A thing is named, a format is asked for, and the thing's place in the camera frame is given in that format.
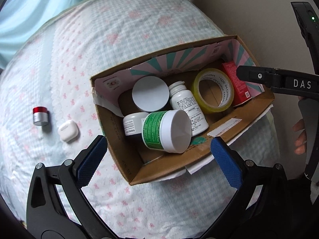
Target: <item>screw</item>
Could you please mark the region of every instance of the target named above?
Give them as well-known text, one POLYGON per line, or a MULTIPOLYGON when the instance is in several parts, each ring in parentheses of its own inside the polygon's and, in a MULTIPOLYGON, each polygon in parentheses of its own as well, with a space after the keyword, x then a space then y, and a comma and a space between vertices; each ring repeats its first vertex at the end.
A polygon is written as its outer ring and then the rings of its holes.
POLYGON ((41 169, 41 168, 42 168, 42 166, 43 166, 43 164, 42 164, 42 163, 38 163, 35 167, 36 167, 36 169, 41 169))
POLYGON ((71 160, 71 159, 68 159, 68 160, 65 160, 64 161, 64 165, 65 166, 69 166, 69 165, 71 165, 73 163, 73 161, 71 160))
POLYGON ((254 164, 255 164, 255 163, 254 163, 253 161, 251 161, 251 160, 247 160, 245 163, 246 163, 246 165, 249 166, 249 167, 252 167, 252 166, 254 166, 254 164))
POLYGON ((275 164, 275 166, 276 166, 276 168, 277 168, 278 170, 281 170, 281 169, 282 169, 282 165, 281 165, 281 164, 275 164))

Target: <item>black device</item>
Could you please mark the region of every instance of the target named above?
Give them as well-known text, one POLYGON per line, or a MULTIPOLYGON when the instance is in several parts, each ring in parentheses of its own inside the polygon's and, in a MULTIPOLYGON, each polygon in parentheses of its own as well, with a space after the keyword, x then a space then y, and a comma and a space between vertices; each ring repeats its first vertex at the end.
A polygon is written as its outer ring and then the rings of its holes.
MULTIPOLYGON (((291 3, 301 34, 312 58, 314 71, 319 74, 319 19, 308 2, 291 3)), ((239 66, 240 80, 264 84, 274 93, 302 96, 298 103, 304 118, 307 134, 307 157, 305 176, 319 182, 319 76, 302 72, 239 66)))

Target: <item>pill bottle label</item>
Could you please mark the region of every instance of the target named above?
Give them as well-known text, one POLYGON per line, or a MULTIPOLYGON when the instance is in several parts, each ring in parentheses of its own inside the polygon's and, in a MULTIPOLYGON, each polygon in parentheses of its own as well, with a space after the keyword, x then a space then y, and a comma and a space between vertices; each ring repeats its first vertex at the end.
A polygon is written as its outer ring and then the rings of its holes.
POLYGON ((143 140, 147 147, 163 150, 159 128, 166 112, 153 112, 146 117, 143 125, 143 140))
POLYGON ((125 135, 135 134, 135 125, 133 120, 128 120, 123 123, 125 135))
POLYGON ((183 110, 187 113, 192 124, 192 131, 198 129, 202 125, 202 120, 206 123, 202 110, 197 104, 194 96, 182 98, 175 103, 172 103, 174 110, 183 110))

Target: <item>red cap container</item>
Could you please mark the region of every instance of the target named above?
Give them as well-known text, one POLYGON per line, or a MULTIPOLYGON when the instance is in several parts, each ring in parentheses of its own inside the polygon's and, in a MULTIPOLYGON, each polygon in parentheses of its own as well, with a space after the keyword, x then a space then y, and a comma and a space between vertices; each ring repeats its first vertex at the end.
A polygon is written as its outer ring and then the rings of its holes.
POLYGON ((33 124, 36 126, 45 126, 49 124, 49 116, 46 107, 33 108, 33 124))

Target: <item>wall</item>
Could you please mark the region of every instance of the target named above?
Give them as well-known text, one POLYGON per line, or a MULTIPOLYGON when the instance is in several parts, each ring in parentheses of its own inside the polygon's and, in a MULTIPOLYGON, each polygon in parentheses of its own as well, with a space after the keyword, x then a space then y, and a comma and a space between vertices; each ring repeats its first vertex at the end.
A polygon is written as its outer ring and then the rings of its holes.
MULTIPOLYGON (((226 34, 238 34, 261 66, 314 73, 309 50, 300 34, 291 1, 312 0, 191 0, 226 34)), ((288 178, 304 170, 305 155, 293 153, 298 136, 291 127, 301 119, 295 96, 276 95, 272 113, 288 178)))

